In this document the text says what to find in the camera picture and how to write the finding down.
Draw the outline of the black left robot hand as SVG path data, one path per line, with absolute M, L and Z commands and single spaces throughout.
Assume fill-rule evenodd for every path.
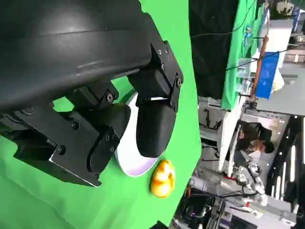
M 61 181 L 98 187 L 131 118 L 112 80 L 138 96 L 140 155 L 167 148 L 183 73 L 137 0 L 3 0 L 0 133 L 15 157 Z

